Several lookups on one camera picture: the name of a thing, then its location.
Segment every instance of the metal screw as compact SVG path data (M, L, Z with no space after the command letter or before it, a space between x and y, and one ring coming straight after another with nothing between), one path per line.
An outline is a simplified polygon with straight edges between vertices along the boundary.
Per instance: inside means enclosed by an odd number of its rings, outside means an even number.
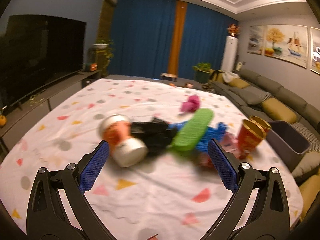
M67 169L73 170L75 167L76 167L76 165L74 163L70 163L70 164L68 164Z
M250 165L249 165L249 163L242 163L241 167L247 170L250 168Z
M271 171L273 172L273 173L278 173L279 171L278 171L278 169L277 168L271 168Z
M45 172L45 168L44 168L44 167L40 168L40 169L38 170L38 172L39 172L39 173L44 173L44 172Z

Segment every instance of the white bedsheet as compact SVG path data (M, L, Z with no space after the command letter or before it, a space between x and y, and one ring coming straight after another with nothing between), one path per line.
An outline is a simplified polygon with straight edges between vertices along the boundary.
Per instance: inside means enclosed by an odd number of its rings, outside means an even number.
M188 96L201 97L201 107L215 112L211 125L228 124L237 134L244 115L223 96L174 88L146 81L100 79L71 96L37 123L12 149L0 168L0 198L19 227L26 232L26 212L31 187L40 167L49 171L77 163L100 142L99 123L111 114L125 114L132 121L153 116L182 122L192 114L179 115ZM302 211L300 191L288 169L264 141L248 156L254 168L276 166L287 192L290 223ZM79 227L63 190L61 198L71 223ZM238 227L244 226L254 203L254 190ZM232 193L215 172L199 171L190 162L176 160L170 152L131 168L119 168L112 158L85 196L118 240L197 240L218 218Z

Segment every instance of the orange curtain stripe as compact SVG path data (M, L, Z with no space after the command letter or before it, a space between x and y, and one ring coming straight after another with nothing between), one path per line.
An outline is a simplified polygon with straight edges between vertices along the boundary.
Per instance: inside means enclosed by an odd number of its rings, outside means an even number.
M186 18L188 3L177 1L176 14L174 20L173 35L171 41L171 50L169 57L169 64L167 72L169 74L177 75L179 67L179 54L182 42L182 35L184 29L184 20Z

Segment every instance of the blue curtain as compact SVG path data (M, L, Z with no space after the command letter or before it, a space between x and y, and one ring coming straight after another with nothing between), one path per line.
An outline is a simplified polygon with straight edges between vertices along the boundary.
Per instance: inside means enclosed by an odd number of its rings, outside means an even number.
M166 73L175 0L118 0L111 25L110 74L160 78Z
M178 77L193 79L193 65L200 62L220 69L227 28L238 22L214 10L188 4L179 58Z

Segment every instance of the television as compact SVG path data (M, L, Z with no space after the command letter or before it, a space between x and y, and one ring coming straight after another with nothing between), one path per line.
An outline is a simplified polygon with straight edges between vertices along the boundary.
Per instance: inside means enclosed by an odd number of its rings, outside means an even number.
M0 104L14 106L80 71L85 28L85 22L61 17L10 16L0 37Z

